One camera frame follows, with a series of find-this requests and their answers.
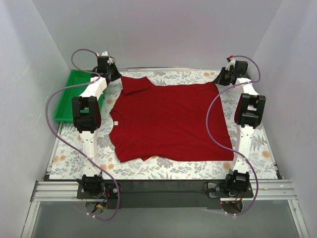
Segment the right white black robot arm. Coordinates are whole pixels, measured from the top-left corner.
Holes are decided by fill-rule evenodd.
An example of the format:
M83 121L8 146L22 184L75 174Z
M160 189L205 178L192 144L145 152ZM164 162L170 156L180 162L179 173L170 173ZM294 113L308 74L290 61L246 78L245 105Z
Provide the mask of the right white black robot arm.
M251 137L263 117L266 97L256 92L248 75L248 63L227 58L228 65L221 69L216 83L223 86L233 85L240 93L234 115L237 125L237 143L234 159L225 178L224 191L229 197L239 197L251 190L249 169L246 159L251 149Z

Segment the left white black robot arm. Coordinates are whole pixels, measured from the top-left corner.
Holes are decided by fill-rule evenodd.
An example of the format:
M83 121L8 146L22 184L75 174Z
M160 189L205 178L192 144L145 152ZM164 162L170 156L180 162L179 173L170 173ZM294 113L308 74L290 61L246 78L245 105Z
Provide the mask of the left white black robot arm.
M98 156L98 131L101 127L102 117L99 106L100 98L104 97L104 91L112 80L121 77L115 66L115 60L103 52L97 56L97 67L93 73L98 73L101 77L92 76L91 84L87 86L83 93L72 99L72 115L75 128L79 132L82 143L82 151L87 156L84 161L83 175L78 183L83 187L83 191L94 198L101 198L105 194L102 171L96 165L100 164Z

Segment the red t shirt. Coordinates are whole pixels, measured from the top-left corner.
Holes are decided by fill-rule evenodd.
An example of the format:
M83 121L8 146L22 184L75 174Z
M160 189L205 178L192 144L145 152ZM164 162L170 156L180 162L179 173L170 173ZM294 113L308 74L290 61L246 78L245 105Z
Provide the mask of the red t shirt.
M232 161L230 136L212 82L156 86L123 77L109 135L121 162L160 156L174 161Z

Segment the green plastic tray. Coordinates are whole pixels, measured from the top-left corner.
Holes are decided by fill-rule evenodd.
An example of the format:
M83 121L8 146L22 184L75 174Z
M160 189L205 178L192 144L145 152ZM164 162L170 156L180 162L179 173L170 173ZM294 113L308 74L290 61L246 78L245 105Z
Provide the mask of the green plastic tray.
M76 127L100 127L107 82L104 77L72 70L63 90L54 120Z

